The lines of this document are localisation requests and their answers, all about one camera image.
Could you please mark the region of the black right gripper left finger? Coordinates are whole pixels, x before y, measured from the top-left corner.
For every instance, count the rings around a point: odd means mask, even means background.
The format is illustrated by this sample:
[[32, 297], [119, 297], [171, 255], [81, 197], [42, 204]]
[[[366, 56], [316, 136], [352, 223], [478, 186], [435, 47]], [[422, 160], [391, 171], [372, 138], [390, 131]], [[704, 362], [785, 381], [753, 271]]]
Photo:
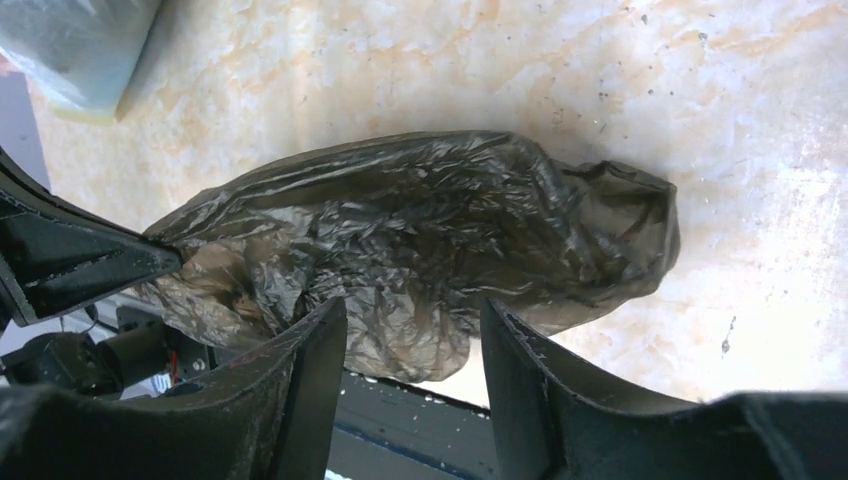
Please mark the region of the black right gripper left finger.
[[346, 348], [334, 297], [293, 327], [157, 397], [1, 391], [5, 479], [320, 479]]

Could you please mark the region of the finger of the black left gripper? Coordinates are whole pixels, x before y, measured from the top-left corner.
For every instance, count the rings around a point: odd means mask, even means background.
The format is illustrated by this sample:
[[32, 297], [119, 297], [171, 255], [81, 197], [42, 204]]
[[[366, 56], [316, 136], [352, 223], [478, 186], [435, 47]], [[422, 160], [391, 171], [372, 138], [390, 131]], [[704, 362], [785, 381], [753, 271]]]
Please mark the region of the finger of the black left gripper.
[[1, 155], [1, 324], [34, 325], [176, 272], [180, 253], [51, 194]]

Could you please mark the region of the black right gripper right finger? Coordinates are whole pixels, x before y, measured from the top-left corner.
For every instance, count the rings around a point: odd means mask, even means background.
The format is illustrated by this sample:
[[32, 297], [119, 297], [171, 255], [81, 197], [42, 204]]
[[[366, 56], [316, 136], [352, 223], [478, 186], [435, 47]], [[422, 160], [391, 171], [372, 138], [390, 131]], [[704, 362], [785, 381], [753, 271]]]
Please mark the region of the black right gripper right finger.
[[697, 403], [611, 374], [501, 301], [481, 346], [505, 479], [843, 479], [847, 396], [742, 392]]

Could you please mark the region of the translucent white plastic bag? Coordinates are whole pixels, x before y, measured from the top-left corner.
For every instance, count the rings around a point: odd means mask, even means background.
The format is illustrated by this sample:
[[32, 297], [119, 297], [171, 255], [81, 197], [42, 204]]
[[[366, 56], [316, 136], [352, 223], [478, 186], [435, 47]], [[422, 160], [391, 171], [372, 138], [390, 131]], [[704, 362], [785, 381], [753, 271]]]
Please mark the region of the translucent white plastic bag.
[[112, 124], [160, 5], [3, 1], [1, 53], [34, 81], [58, 115]]

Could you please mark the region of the dark grey trash bag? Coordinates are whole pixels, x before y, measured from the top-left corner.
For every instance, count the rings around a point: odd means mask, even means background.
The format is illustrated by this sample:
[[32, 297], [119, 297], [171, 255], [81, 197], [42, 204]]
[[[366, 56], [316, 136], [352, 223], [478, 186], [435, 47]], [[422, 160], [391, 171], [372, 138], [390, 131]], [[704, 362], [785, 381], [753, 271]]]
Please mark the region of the dark grey trash bag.
[[246, 351], [331, 298], [345, 365], [406, 383], [462, 369], [498, 299], [551, 336], [654, 293], [680, 251], [673, 183], [571, 166], [509, 132], [417, 132], [280, 159], [147, 230], [174, 273], [139, 285], [165, 323]]

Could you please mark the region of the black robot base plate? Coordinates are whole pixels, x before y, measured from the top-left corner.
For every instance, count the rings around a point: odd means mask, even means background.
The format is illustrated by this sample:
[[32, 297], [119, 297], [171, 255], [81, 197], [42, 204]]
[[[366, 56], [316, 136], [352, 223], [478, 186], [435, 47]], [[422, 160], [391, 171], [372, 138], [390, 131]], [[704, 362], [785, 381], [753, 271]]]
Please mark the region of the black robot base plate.
[[[169, 388], [158, 396], [243, 355], [217, 353], [144, 310], [120, 306], [116, 317], [118, 334], [143, 325], [163, 327], [169, 360], [147, 378], [170, 377]], [[489, 415], [477, 406], [342, 367], [326, 473], [353, 479], [494, 479], [498, 469]]]

